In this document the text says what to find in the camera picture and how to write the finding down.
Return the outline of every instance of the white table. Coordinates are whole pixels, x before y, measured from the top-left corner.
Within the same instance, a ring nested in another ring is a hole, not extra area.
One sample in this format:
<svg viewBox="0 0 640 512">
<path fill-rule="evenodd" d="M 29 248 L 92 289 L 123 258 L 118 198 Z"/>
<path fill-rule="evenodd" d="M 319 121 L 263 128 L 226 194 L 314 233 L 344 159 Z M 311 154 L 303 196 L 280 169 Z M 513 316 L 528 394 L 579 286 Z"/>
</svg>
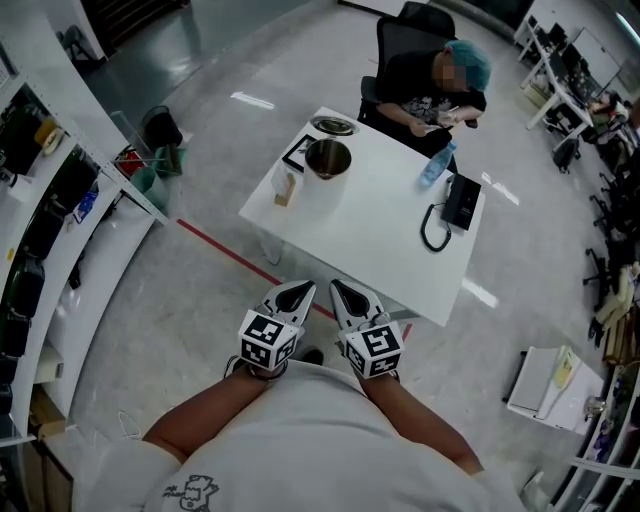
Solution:
<svg viewBox="0 0 640 512">
<path fill-rule="evenodd" d="M 525 25 L 526 25 L 526 30 L 529 31 L 530 38 L 527 44 L 525 45 L 524 49 L 518 56 L 518 61 L 522 60 L 525 53 L 527 53 L 527 51 L 529 50 L 532 44 L 535 44 L 538 50 L 538 53 L 540 54 L 540 60 L 536 63 L 535 66 L 533 66 L 533 69 L 531 70 L 531 72 L 522 81 L 522 83 L 520 84 L 520 88 L 524 89 L 531 82 L 531 80 L 533 80 L 533 78 L 540 72 L 540 70 L 542 69 L 542 66 L 545 67 L 547 76 L 549 77 L 549 81 L 551 82 L 554 88 L 554 93 L 551 96 L 551 98 L 547 100 L 547 102 L 542 106 L 542 108 L 538 110 L 536 115 L 531 118 L 531 120 L 529 121 L 529 124 L 527 124 L 527 130 L 531 130 L 531 128 L 533 128 L 536 124 L 538 124 L 538 122 L 544 117 L 544 115 L 551 108 L 555 107 L 556 104 L 560 101 L 563 103 L 566 103 L 571 108 L 571 110 L 573 110 L 576 113 L 576 115 L 578 115 L 582 120 L 582 123 L 580 123 L 580 125 L 577 128 L 575 128 L 571 133 L 569 133 L 569 135 L 567 135 L 558 144 L 556 144 L 556 146 L 553 148 L 553 151 L 555 152 L 565 140 L 575 139 L 584 130 L 586 130 L 587 127 L 593 126 L 593 121 L 591 120 L 591 116 L 589 115 L 589 112 L 587 111 L 587 109 L 582 108 L 580 105 L 576 103 L 576 101 L 567 92 L 564 85 L 558 81 L 555 74 L 553 73 L 553 69 L 551 68 L 551 63 L 549 61 L 549 55 L 547 55 L 546 50 L 542 48 L 542 45 L 540 44 L 540 42 L 538 41 L 538 38 L 536 37 L 537 27 L 531 27 L 528 23 L 525 23 Z"/>
<path fill-rule="evenodd" d="M 507 409 L 550 427 L 584 435 L 591 420 L 584 406 L 590 396 L 600 396 L 604 381 L 574 354 L 574 365 L 564 389 L 554 382 L 555 371 L 568 347 L 527 351 Z"/>
<path fill-rule="evenodd" d="M 349 119 L 321 108 L 316 115 Z M 349 119 L 359 131 L 339 137 L 352 155 L 344 197 L 328 216 L 306 208 L 299 192 L 302 177 L 288 207 L 274 204 L 271 167 L 240 215 L 273 237 L 287 242 L 320 261 L 386 295 L 416 315 L 444 326 L 449 319 L 473 250 L 485 196 L 480 194 L 468 231 L 452 226 L 452 237 L 441 253 L 432 253 L 420 238 L 420 225 L 432 203 L 445 200 L 445 171 L 428 190 L 420 189 L 418 176 L 428 158 L 363 124 Z M 296 135 L 327 137 L 310 124 Z M 434 214 L 427 224 L 433 244 L 444 240 L 445 225 Z M 269 257 L 277 254 L 265 247 Z M 395 318 L 408 318 L 397 315 Z"/>
</svg>

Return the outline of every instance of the green container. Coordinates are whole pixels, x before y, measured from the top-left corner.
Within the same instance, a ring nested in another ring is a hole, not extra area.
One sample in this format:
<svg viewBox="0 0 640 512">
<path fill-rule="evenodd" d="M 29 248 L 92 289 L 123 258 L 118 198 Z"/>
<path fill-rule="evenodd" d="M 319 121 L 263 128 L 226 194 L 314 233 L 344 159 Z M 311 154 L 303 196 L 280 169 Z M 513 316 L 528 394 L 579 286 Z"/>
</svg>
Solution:
<svg viewBox="0 0 640 512">
<path fill-rule="evenodd" d="M 141 167 L 131 177 L 131 184 L 158 210 L 165 211 L 169 202 L 169 191 L 154 169 Z"/>
</svg>

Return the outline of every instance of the metal lid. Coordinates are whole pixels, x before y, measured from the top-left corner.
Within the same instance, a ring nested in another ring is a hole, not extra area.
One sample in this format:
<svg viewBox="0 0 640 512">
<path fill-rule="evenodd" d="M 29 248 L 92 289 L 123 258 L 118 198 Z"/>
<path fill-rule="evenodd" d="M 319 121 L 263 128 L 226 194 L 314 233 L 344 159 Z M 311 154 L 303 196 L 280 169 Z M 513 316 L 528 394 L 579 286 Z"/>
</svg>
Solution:
<svg viewBox="0 0 640 512">
<path fill-rule="evenodd" d="M 353 123 L 339 117 L 316 116 L 309 122 L 316 130 L 329 135 L 353 135 L 358 131 Z"/>
</svg>

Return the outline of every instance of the red line on floor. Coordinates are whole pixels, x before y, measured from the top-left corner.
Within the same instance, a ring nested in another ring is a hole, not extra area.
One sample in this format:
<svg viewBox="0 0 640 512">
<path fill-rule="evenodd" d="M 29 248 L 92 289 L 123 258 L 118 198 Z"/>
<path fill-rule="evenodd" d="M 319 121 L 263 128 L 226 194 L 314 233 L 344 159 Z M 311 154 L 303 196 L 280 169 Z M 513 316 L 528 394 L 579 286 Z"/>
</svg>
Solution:
<svg viewBox="0 0 640 512">
<path fill-rule="evenodd" d="M 409 334 L 411 334 L 411 328 L 413 327 L 413 324 L 407 324 L 407 326 L 404 328 L 404 332 L 402 333 L 402 339 L 407 341 L 407 338 L 409 337 Z"/>
<path fill-rule="evenodd" d="M 211 238 L 209 235 L 207 235 L 206 233 L 203 233 L 202 231 L 200 231 L 198 228 L 192 226 L 191 224 L 189 224 L 188 222 L 182 220 L 182 219 L 178 219 L 176 221 L 178 224 L 180 224 L 183 228 L 187 229 L 188 231 L 191 231 L 194 235 L 196 235 L 197 237 L 201 238 L 202 240 L 204 240 L 205 242 L 207 242 L 209 245 L 213 245 L 216 249 L 218 249 L 220 252 L 223 252 L 224 254 L 226 254 L 227 256 L 229 256 L 231 259 L 235 260 L 236 262 L 240 263 L 240 265 L 248 268 L 249 270 L 255 272 L 256 274 L 258 274 L 260 277 L 266 279 L 267 281 L 269 281 L 270 283 L 273 283 L 275 285 L 279 285 L 282 284 L 282 281 L 280 281 L 279 279 L 273 277 L 271 274 L 268 274 L 267 272 L 265 272 L 264 270 L 262 270 L 260 267 L 257 267 L 256 265 L 254 265 L 253 263 L 251 263 L 250 261 L 244 259 L 242 256 L 240 256 L 239 254 L 236 254 L 235 252 L 233 252 L 231 249 L 229 249 L 228 247 L 225 247 L 224 245 L 222 245 L 220 242 L 214 240 L 213 238 Z M 321 315 L 326 316 L 327 318 L 330 318 L 331 320 L 335 320 L 335 317 L 333 316 L 333 313 L 331 313 L 331 311 L 329 311 L 326 308 L 323 308 L 322 306 L 320 306 L 319 304 L 314 304 L 313 305 L 313 309 L 315 309 L 318 313 L 320 313 Z"/>
</svg>

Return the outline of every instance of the black t-shirt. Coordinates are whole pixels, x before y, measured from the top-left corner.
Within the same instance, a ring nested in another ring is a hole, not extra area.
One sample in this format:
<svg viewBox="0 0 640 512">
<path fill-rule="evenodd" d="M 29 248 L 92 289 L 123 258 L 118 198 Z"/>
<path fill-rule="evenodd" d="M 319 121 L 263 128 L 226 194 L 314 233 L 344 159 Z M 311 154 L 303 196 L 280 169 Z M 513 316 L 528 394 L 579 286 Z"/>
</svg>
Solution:
<svg viewBox="0 0 640 512">
<path fill-rule="evenodd" d="M 438 52 L 410 52 L 393 57 L 380 84 L 380 100 L 396 103 L 409 114 L 435 124 L 437 112 L 453 107 L 487 107 L 484 94 L 475 89 L 445 92 L 431 78 L 433 59 Z"/>
</svg>

